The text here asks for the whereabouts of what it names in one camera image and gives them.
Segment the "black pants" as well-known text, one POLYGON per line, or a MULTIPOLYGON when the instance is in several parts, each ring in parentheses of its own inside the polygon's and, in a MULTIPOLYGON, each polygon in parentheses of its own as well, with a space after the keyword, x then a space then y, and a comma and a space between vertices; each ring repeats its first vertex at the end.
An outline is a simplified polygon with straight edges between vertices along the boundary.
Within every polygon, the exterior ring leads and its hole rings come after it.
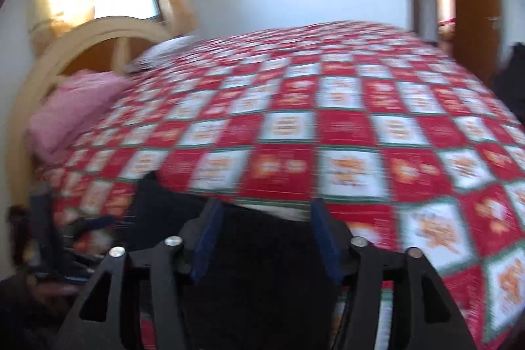
MULTIPOLYGON (((208 198, 141 178, 120 237, 131 251, 178 236, 208 198)), ((206 270, 180 303, 193 349, 327 349, 337 287, 306 221, 221 202, 221 231, 206 270)))

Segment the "pink pillow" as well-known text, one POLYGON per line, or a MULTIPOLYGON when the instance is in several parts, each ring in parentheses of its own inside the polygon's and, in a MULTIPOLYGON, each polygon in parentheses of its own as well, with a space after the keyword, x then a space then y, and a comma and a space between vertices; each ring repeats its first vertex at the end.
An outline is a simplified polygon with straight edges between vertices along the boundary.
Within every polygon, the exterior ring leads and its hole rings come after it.
POLYGON ((132 82, 114 72, 80 70, 59 84, 29 119, 28 148, 42 163, 62 162, 68 146, 94 125, 132 82))

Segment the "red christmas patchwork bedspread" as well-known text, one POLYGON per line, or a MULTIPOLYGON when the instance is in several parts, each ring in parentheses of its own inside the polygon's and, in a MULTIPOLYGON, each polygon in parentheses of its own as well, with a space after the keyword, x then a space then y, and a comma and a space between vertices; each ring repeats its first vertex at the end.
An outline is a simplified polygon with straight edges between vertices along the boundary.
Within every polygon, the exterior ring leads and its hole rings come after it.
POLYGON ((472 73, 400 29, 270 29, 155 62, 47 172, 55 220, 123 214, 151 171, 172 190, 289 217, 320 197, 377 246, 420 248, 481 349, 524 308, 524 130, 472 73))

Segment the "cream wooden headboard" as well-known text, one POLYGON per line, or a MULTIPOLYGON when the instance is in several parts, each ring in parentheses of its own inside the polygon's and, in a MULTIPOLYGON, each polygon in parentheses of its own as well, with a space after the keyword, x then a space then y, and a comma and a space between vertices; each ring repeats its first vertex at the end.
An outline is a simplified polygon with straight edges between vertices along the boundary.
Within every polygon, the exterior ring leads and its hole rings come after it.
POLYGON ((36 59, 26 74, 12 105, 6 137, 5 172, 11 202, 27 206, 34 170, 32 156, 27 151, 25 128, 42 99, 54 86, 63 82, 63 71, 92 47, 113 40, 109 53, 109 70, 123 74, 132 60, 130 41, 160 44, 172 37, 167 27, 151 20, 113 16, 89 21, 52 42, 36 59))

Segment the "grey striped pillow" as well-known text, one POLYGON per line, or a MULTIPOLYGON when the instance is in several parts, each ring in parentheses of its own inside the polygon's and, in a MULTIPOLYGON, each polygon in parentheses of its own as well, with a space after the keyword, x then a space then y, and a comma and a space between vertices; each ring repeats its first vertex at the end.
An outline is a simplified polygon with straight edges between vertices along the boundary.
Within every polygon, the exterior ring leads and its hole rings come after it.
POLYGON ((125 66, 125 74, 159 68, 168 64, 175 56, 181 55, 199 42, 196 35, 183 35, 153 45, 125 66))

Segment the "black bag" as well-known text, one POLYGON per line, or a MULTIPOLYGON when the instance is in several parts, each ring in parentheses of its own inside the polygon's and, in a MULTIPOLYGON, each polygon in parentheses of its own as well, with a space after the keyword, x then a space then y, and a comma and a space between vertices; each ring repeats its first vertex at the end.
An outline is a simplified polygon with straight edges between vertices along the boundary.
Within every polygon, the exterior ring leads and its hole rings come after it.
POLYGON ((496 76, 495 93, 517 117, 524 117, 525 46, 523 43, 514 44, 506 68, 496 76))

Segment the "brown wooden door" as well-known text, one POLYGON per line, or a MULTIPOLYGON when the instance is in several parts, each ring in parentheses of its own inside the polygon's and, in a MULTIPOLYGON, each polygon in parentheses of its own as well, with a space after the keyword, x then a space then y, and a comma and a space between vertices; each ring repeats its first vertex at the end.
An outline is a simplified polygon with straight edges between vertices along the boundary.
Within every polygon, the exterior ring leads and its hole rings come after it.
POLYGON ((455 0, 453 56, 484 83, 496 73, 500 18, 500 0, 455 0))

